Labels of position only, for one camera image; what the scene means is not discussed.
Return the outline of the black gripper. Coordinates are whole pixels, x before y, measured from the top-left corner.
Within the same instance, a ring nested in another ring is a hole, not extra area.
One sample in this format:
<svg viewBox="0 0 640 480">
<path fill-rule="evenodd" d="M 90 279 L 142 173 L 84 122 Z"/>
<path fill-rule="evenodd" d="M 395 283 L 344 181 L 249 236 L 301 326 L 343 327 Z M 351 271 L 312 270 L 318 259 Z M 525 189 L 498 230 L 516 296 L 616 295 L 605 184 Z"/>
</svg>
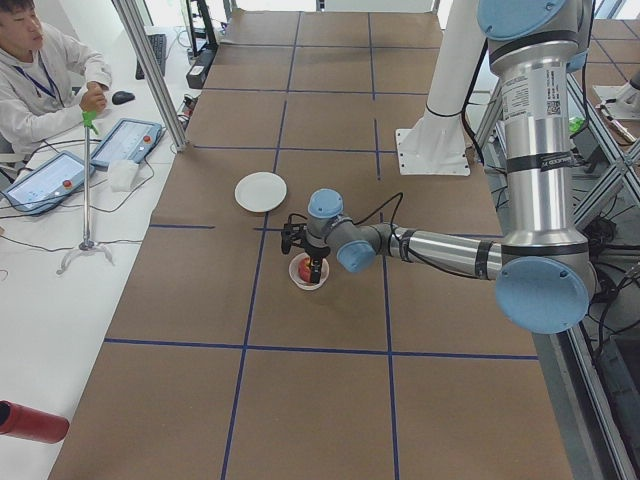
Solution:
<svg viewBox="0 0 640 480">
<path fill-rule="evenodd" d="M 287 221 L 283 225 L 281 230 L 281 252 L 283 254 L 289 254 L 293 247 L 305 250 L 307 248 L 307 217 L 298 214 L 291 213 L 287 217 Z M 322 275 L 322 259 L 313 259 L 308 257 L 308 281 L 313 281 L 314 284 L 319 284 Z"/>
</svg>

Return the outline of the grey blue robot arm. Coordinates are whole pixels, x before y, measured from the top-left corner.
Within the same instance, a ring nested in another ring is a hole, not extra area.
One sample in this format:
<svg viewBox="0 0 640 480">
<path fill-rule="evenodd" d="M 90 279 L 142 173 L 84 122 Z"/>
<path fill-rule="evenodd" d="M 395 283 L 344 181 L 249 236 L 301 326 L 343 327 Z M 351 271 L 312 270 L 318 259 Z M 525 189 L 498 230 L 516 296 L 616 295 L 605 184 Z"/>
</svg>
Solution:
<svg viewBox="0 0 640 480">
<path fill-rule="evenodd" d="M 501 242 L 354 221 L 341 195 L 314 192 L 302 223 L 287 222 L 281 249 L 303 249 L 318 282 L 334 255 L 349 272 L 379 255 L 495 282 L 503 313 L 534 333 L 572 328 L 596 288 L 586 238 L 571 211 L 568 75 L 589 45 L 588 1 L 456 1 L 448 16 L 423 117 L 396 133 L 403 174 L 460 173 L 462 123 L 477 66 L 500 81 L 511 229 Z"/>
</svg>

